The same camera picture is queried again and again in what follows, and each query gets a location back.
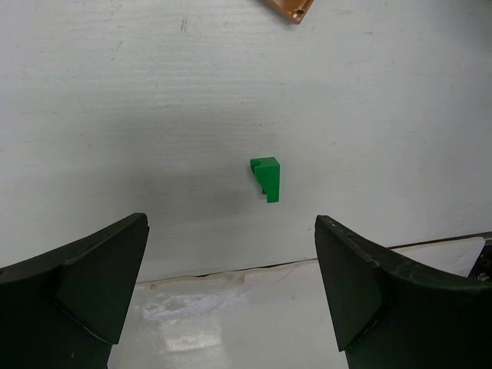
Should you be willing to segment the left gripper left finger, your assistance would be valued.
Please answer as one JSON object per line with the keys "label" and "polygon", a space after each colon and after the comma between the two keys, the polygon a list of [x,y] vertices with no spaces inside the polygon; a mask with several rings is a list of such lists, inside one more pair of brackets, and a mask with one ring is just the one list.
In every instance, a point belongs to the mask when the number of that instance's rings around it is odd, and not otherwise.
{"label": "left gripper left finger", "polygon": [[3,368],[106,368],[148,241],[134,213],[1,269]]}

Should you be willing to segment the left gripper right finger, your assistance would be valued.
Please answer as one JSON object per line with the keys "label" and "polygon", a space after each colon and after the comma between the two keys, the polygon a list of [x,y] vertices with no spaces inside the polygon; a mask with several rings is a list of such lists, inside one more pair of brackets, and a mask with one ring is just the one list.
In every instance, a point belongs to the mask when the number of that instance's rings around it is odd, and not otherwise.
{"label": "left gripper right finger", "polygon": [[351,368],[489,368],[491,284],[382,247],[326,215],[314,241]]}

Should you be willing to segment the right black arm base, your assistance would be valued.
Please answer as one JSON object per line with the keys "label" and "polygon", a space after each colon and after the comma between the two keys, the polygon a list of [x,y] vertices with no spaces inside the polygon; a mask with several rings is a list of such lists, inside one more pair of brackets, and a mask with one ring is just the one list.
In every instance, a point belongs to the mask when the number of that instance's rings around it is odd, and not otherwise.
{"label": "right black arm base", "polygon": [[484,247],[480,252],[468,277],[479,281],[491,282],[492,277],[492,240],[491,233],[482,235],[485,240]]}

